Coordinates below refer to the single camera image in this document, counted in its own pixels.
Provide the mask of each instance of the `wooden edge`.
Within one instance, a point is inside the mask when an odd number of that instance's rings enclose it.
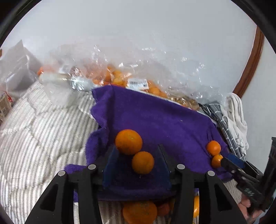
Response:
[[[254,40],[253,48],[251,50],[251,54],[249,56],[245,69],[242,73],[242,76],[233,91],[233,93],[237,94],[240,98],[245,93],[249,83],[251,82],[254,76],[254,73],[256,71],[256,68],[258,66],[258,63],[261,57],[263,44],[264,44],[264,34],[257,26],[255,40]]]

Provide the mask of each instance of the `round metal pin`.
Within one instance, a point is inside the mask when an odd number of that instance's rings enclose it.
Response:
[[[96,168],[96,165],[95,164],[90,164],[89,166],[88,166],[88,169],[90,169],[90,170],[93,170],[93,169],[95,169]]]
[[[61,170],[57,173],[60,177],[64,176],[65,175],[65,171],[64,170]]]
[[[209,171],[207,172],[207,174],[208,174],[209,176],[213,177],[213,176],[215,175],[215,172],[212,171],[212,170],[209,170]]]
[[[183,164],[178,164],[177,168],[180,169],[180,170],[183,170],[183,169],[185,169],[185,166]]]

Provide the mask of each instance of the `white wall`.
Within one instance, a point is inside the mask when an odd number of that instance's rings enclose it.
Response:
[[[276,54],[267,39],[242,102],[248,126],[247,160],[263,172],[271,148],[271,137],[276,137]]]
[[[39,59],[86,36],[155,31],[167,49],[205,65],[205,85],[231,92],[252,49],[255,24],[230,0],[43,0],[5,40],[20,39]]]

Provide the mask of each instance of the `white label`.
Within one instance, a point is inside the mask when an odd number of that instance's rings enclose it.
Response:
[[[128,79],[128,87],[135,90],[149,89],[146,79]]]

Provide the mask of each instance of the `purple cloth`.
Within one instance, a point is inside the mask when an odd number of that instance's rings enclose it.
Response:
[[[87,164],[94,163],[99,155],[106,152],[119,131],[132,129],[143,139],[142,151],[150,152],[153,157],[157,145],[163,144],[176,162],[190,170],[199,173],[213,170],[222,181],[231,179],[231,174],[223,168],[211,166],[212,157],[205,149],[211,140],[221,145],[224,157],[227,157],[228,150],[208,117],[178,104],[121,87],[104,86],[92,93],[96,105],[92,107],[91,114],[99,129],[87,141]],[[65,170],[72,173],[79,167],[68,165]],[[122,155],[112,186],[99,199],[142,200],[170,196],[172,193],[162,188],[153,173],[154,170],[140,178],[131,168],[131,157]]]

